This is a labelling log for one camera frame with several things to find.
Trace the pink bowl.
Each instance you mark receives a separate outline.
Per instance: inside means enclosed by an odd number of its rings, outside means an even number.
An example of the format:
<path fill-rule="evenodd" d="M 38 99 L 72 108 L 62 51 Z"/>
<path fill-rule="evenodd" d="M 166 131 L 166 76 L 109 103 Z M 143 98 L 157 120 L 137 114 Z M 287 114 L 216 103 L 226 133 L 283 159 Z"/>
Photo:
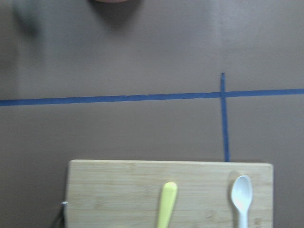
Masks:
<path fill-rule="evenodd" d="M 129 0 L 93 0 L 95 2 L 100 2 L 100 3 L 122 3 L 122 2 L 126 2 L 126 1 L 129 1 Z"/>

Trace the bamboo cutting board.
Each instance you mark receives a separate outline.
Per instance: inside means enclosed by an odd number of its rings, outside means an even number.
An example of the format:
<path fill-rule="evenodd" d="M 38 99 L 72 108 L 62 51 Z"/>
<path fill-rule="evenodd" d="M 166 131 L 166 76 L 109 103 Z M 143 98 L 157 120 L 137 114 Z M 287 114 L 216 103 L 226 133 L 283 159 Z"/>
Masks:
<path fill-rule="evenodd" d="M 273 227 L 269 163 L 72 160 L 65 208 L 68 228 L 154 228 L 162 187 L 177 184 L 171 228 L 235 228 L 234 181 L 250 177 L 251 228 Z"/>

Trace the yellow plastic knife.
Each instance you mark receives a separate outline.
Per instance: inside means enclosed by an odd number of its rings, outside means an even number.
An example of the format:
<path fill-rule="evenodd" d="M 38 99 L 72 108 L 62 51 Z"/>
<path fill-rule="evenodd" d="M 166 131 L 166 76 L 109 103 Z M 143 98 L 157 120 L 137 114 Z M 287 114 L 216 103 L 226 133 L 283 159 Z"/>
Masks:
<path fill-rule="evenodd" d="M 175 182 L 167 182 L 163 185 L 159 200 L 157 228 L 169 227 L 177 193 L 178 187 Z"/>

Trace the white plastic spoon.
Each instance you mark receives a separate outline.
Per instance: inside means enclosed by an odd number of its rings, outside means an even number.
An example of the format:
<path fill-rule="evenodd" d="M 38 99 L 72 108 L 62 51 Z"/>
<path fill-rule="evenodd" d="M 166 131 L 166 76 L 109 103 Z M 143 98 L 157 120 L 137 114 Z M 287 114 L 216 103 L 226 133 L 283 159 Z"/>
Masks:
<path fill-rule="evenodd" d="M 238 211 L 238 227 L 248 228 L 248 211 L 253 199 L 251 179 L 247 175 L 236 178 L 232 185 L 231 200 Z"/>

